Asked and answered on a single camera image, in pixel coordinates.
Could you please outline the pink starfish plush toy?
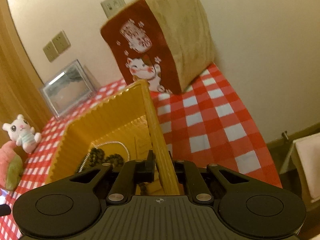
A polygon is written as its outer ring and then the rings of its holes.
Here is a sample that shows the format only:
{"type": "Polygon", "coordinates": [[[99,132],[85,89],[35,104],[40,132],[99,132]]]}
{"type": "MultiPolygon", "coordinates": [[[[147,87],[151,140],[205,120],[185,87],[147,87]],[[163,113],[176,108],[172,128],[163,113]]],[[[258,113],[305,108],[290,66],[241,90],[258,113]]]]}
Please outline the pink starfish plush toy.
{"type": "Polygon", "coordinates": [[[8,141],[1,147],[1,189],[13,191],[23,174],[23,161],[14,151],[16,142],[8,141]]]}

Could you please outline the golden plastic tray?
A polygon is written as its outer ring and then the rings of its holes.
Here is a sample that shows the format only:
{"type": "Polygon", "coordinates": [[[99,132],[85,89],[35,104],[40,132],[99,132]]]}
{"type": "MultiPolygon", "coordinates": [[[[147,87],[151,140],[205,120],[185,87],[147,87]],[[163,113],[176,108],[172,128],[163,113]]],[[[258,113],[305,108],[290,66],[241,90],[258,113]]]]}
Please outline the golden plastic tray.
{"type": "Polygon", "coordinates": [[[75,174],[92,148],[124,161],[143,160],[153,150],[156,181],[151,194],[180,194],[178,179],[157,118],[149,87],[140,80],[96,104],[66,127],[53,155],[46,183],[75,174]]]}

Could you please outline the white bunny plush toy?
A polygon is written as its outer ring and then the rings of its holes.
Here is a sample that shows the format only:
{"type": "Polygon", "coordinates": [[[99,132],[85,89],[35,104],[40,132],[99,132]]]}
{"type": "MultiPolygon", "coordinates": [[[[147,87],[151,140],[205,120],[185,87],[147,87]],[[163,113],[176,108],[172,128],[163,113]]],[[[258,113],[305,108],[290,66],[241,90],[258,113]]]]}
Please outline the white bunny plush toy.
{"type": "Polygon", "coordinates": [[[41,133],[35,132],[35,128],[30,126],[22,114],[19,114],[12,123],[4,123],[2,129],[8,133],[9,138],[17,146],[21,146],[28,154],[37,148],[42,139],[41,133]]]}

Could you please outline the right wall data socket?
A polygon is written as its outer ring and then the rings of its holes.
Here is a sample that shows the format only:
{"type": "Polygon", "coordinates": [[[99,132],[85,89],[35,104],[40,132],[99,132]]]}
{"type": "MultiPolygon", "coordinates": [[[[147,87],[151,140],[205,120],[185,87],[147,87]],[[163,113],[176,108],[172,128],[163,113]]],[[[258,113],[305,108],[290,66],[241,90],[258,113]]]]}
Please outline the right wall data socket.
{"type": "Polygon", "coordinates": [[[124,0],[104,0],[100,4],[103,8],[103,11],[106,17],[109,19],[115,14],[117,14],[118,11],[125,6],[125,1],[124,0]]]}

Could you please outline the silver framed sand picture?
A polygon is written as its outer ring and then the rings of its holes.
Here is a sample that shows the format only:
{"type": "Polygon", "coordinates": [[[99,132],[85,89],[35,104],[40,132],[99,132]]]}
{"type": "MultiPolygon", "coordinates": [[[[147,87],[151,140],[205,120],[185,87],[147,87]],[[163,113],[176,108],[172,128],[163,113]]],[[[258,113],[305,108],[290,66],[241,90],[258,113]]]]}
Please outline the silver framed sand picture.
{"type": "Polygon", "coordinates": [[[56,119],[74,110],[98,90],[99,83],[78,59],[70,62],[40,88],[40,93],[56,119]]]}

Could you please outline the lucky cat toast cushion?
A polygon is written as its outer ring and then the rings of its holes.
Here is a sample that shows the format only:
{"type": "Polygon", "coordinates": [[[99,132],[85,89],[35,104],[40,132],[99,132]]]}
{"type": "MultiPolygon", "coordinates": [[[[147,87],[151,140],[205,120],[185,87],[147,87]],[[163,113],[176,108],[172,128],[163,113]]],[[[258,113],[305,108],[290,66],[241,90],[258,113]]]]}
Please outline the lucky cat toast cushion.
{"type": "Polygon", "coordinates": [[[100,29],[127,84],[180,94],[214,61],[200,0],[136,0],[100,29]]]}

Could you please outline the red white checkered tablecloth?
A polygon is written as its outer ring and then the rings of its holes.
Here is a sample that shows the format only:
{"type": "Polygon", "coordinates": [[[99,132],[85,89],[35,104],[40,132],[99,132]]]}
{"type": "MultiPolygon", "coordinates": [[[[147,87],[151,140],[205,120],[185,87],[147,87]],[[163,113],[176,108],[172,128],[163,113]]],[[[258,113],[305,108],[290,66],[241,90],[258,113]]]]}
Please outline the red white checkered tablecloth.
{"type": "MultiPolygon", "coordinates": [[[[21,194],[43,185],[66,126],[124,86],[124,80],[105,85],[64,119],[50,119],[42,131],[41,143],[25,162],[20,184],[15,191],[1,191],[1,203],[13,205],[21,194]]],[[[216,65],[211,64],[182,95],[151,96],[174,158],[192,161],[199,167],[217,163],[281,186],[262,135],[216,65]]]]}

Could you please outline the left double wall socket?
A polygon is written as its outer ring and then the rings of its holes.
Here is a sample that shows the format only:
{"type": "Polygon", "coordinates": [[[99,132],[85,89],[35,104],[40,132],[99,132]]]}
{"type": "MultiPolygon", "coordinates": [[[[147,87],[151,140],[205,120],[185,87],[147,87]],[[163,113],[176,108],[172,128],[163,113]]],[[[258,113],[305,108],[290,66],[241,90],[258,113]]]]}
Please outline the left double wall socket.
{"type": "Polygon", "coordinates": [[[52,41],[49,41],[43,47],[43,52],[46,55],[49,62],[53,62],[59,56],[59,53],[57,52],[57,49],[55,48],[52,41]]]}

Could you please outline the wooden headboard panel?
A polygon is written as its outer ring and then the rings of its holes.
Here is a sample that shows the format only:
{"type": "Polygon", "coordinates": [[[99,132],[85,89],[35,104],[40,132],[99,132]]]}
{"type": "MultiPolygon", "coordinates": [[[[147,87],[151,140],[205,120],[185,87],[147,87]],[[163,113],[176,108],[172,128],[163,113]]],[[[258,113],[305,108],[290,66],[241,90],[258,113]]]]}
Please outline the wooden headboard panel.
{"type": "Polygon", "coordinates": [[[52,117],[39,92],[42,85],[17,33],[8,0],[1,0],[1,124],[22,114],[41,131],[52,117]]]}

